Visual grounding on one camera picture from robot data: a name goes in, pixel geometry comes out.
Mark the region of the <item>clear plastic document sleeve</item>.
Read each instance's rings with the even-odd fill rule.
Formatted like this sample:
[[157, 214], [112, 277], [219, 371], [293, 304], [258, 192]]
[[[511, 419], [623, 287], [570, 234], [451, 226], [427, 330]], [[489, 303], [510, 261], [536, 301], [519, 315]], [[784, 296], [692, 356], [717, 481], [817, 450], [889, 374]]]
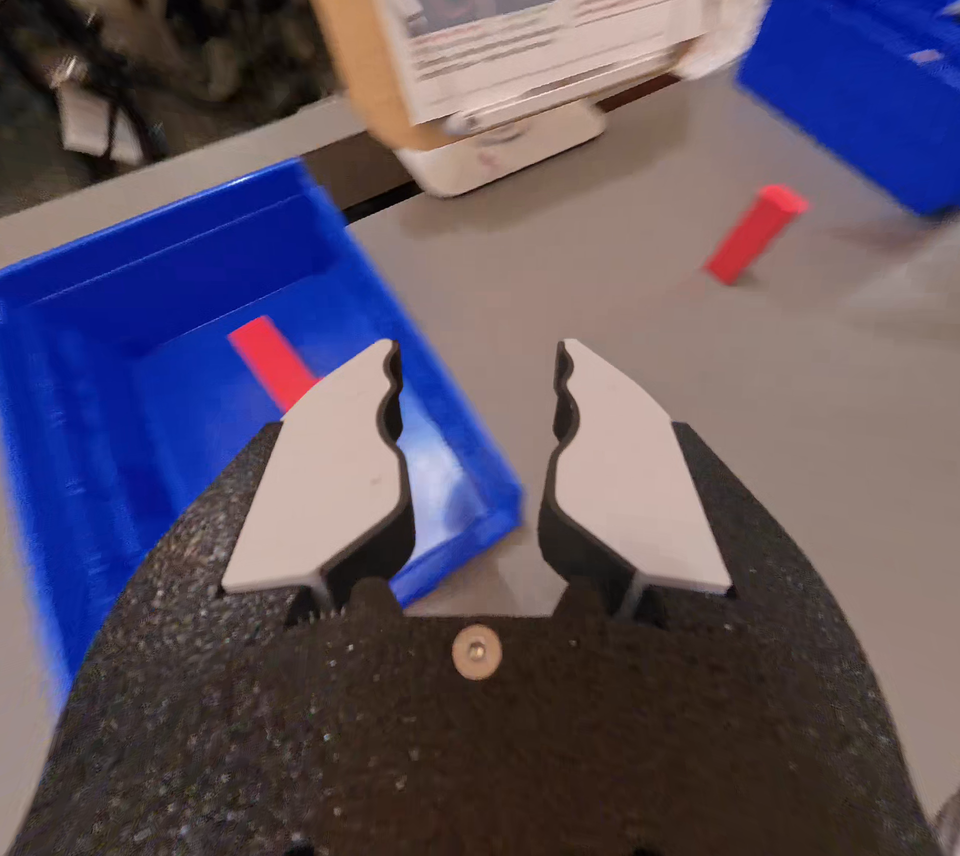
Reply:
[[754, 44], [771, 0], [711, 0], [707, 27], [671, 73], [698, 80], [738, 61]]

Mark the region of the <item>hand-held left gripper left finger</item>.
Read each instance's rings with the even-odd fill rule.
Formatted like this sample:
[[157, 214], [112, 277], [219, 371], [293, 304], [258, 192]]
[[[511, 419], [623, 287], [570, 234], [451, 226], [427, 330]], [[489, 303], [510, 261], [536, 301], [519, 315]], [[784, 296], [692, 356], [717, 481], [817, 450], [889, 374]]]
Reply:
[[341, 610], [359, 582], [409, 562], [416, 524], [400, 344], [380, 339], [282, 419], [221, 579], [226, 595], [307, 588]]

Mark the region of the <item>white stand base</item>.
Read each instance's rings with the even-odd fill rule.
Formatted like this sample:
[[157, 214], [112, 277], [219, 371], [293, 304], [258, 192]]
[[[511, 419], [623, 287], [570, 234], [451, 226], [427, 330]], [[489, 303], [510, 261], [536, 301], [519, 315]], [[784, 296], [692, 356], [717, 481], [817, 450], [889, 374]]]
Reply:
[[394, 154], [422, 191], [450, 199], [589, 143], [604, 130], [606, 114], [581, 99], [433, 150]]

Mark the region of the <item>blue plastic bin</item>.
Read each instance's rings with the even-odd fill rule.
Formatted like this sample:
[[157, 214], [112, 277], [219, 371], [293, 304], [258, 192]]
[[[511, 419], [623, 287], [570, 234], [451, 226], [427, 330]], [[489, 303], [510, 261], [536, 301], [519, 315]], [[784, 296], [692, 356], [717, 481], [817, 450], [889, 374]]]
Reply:
[[347, 222], [291, 159], [1, 276], [2, 438], [54, 712], [147, 553], [280, 417], [229, 342], [268, 317], [325, 376], [399, 343], [407, 606], [522, 522], [522, 484]]

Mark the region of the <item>red plank block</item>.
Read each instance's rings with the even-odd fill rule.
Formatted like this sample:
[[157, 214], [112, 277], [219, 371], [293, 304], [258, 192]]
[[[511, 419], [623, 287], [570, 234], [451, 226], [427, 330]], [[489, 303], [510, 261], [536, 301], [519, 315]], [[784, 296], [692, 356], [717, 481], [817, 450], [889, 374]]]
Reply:
[[723, 285], [735, 285], [808, 205], [806, 198], [787, 186], [763, 187], [703, 269]]
[[268, 316], [246, 322], [226, 338], [283, 416], [320, 381]]

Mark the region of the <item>wooden instruction board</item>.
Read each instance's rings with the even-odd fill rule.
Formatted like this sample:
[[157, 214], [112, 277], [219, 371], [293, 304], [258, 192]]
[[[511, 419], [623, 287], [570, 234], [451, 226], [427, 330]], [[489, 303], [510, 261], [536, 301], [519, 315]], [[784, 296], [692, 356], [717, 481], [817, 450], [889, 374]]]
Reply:
[[504, 104], [419, 125], [412, 125], [407, 116], [378, 0], [311, 0], [311, 4], [337, 73], [368, 131], [393, 150], [433, 150], [556, 106], [581, 99], [605, 98], [622, 87], [629, 88], [670, 73], [706, 31], [711, 1], [706, 0], [702, 34], [675, 47], [666, 56], [569, 78]]

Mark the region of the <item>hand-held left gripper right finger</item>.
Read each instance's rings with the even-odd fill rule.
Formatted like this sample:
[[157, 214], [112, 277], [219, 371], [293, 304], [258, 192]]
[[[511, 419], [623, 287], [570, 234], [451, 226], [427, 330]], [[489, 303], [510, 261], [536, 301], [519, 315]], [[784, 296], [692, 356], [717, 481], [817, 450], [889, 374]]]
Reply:
[[724, 596], [734, 580], [666, 410], [577, 339], [558, 342], [556, 445], [538, 545], [608, 614], [633, 614], [650, 587]]

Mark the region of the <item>nested blue plastic bins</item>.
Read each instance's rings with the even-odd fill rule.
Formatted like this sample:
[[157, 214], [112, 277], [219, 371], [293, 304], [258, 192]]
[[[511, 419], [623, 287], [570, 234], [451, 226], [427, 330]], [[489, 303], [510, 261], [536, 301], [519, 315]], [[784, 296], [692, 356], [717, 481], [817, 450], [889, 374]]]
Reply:
[[958, 209], [958, 0], [771, 0], [737, 78], [906, 208]]

